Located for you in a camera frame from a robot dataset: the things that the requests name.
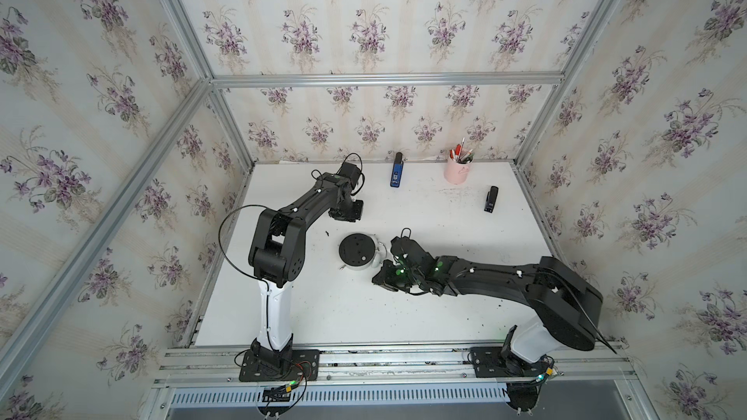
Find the white twin bell alarm clock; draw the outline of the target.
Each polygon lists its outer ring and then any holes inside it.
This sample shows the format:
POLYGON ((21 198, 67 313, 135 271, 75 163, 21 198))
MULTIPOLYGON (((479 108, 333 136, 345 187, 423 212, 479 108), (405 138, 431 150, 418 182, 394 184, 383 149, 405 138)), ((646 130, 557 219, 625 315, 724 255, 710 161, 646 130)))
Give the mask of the white twin bell alarm clock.
POLYGON ((376 235, 352 233, 338 245, 343 270, 379 268, 387 258, 387 250, 376 235))

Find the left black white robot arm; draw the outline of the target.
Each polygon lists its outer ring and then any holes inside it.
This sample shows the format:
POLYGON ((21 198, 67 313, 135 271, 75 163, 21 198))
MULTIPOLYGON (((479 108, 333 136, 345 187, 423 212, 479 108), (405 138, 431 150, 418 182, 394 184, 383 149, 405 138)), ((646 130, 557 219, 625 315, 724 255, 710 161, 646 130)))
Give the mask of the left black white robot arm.
POLYGON ((293 365, 292 283, 305 264, 307 232, 323 215, 339 222, 359 221, 364 202, 356 196, 364 185, 362 169, 345 161, 335 172, 319 173, 313 186, 290 204, 261 207, 247 254, 252 271, 233 268, 259 283, 261 331, 249 352, 260 365, 275 371, 293 365))

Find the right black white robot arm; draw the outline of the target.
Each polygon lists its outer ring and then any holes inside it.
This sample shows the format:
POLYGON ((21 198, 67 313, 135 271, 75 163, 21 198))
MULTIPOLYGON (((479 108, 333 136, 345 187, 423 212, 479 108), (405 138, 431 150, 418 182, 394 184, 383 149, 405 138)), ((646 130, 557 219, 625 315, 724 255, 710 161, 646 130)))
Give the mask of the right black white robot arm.
POLYGON ((482 296, 520 303, 534 312, 506 336, 501 358, 506 365, 540 363, 560 348, 588 352, 609 341, 599 329, 603 297, 573 269, 554 257, 537 264, 481 264, 455 256, 414 260, 404 254, 386 260, 372 283, 390 292, 436 297, 482 296))

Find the blue black stapler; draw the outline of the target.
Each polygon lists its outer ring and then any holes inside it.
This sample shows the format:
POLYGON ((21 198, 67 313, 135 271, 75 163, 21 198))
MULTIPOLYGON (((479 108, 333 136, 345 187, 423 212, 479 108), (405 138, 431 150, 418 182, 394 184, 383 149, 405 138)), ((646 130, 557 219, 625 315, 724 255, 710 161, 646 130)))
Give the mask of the blue black stapler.
POLYGON ((397 152, 393 159, 392 171, 390 176, 390 186, 392 188, 399 188, 401 186, 404 164, 404 154, 402 152, 397 152))

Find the pink pen cup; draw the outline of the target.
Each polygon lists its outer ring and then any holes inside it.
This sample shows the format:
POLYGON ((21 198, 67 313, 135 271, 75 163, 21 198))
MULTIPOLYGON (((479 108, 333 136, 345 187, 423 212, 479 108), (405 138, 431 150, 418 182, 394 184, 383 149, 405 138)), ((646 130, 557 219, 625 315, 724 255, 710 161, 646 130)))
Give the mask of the pink pen cup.
POLYGON ((461 185, 467 180, 470 168, 470 161, 461 161, 458 157, 449 157, 445 165, 445 180, 452 185, 461 185))

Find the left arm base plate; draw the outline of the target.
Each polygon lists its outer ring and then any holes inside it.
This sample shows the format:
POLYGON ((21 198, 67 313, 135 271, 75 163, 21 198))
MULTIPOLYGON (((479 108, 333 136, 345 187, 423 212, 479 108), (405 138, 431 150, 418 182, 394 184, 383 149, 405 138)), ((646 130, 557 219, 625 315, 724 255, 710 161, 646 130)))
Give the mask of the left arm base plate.
POLYGON ((318 377, 321 352, 292 349, 276 355, 258 355, 251 349, 235 358, 240 382, 315 381, 318 377))

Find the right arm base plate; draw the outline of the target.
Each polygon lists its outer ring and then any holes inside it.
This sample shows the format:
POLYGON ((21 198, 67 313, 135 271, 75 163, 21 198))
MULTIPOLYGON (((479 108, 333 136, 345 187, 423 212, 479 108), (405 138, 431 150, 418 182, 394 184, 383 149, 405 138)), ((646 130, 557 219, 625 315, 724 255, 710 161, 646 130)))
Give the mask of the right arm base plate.
POLYGON ((478 378, 533 378, 544 380, 554 373, 554 359, 545 355, 538 362, 528 363, 503 346, 472 347, 468 363, 478 378))

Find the aluminium mounting rail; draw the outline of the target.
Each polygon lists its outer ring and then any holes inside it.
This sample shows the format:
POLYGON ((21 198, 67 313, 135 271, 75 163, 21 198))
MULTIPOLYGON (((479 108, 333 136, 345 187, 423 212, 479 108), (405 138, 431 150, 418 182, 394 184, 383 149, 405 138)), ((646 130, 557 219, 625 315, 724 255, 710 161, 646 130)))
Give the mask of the aluminium mounting rail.
POLYGON ((153 385, 176 387, 239 387, 285 380, 303 381, 310 387, 343 384, 395 384, 418 382, 531 381, 537 373, 519 376, 499 369, 494 355, 497 344, 489 341, 416 344, 358 344, 312 346, 297 350, 318 354, 290 373, 259 375, 256 364, 243 362, 240 346, 198 346, 169 349, 161 357, 153 385))

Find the aluminium frame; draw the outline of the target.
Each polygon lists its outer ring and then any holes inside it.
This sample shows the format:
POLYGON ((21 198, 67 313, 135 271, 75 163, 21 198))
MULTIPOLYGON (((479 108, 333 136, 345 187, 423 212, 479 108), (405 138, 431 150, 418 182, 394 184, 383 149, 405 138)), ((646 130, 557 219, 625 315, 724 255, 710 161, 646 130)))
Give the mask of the aluminium frame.
POLYGON ((383 87, 388 85, 414 84, 416 86, 447 86, 451 84, 509 85, 553 84, 552 97, 560 95, 583 67, 583 61, 593 50, 594 42, 601 36, 603 26, 608 23, 613 9, 620 0, 598 0, 593 13, 579 38, 569 60, 558 72, 426 72, 426 73, 358 73, 358 74, 285 74, 257 76, 218 76, 211 69, 198 44, 196 31, 187 16, 182 0, 160 0, 177 36, 186 47, 188 59, 198 69, 198 79, 190 92, 180 102, 163 129, 145 151, 134 169, 128 173, 117 192, 104 209, 92 229, 76 246, 72 255, 51 280, 36 303, 32 305, 15 334, 1 350, 1 392, 7 394, 16 384, 23 371, 32 363, 41 347, 49 338, 54 326, 70 303, 73 290, 80 285, 95 265, 97 255, 122 227, 126 214, 134 208, 136 200, 155 178, 165 163, 167 154, 176 143, 177 136, 202 103, 211 100, 217 117, 229 138, 235 144, 240 161, 245 169, 255 163, 240 138, 237 122, 231 115, 220 89, 263 87, 383 87))

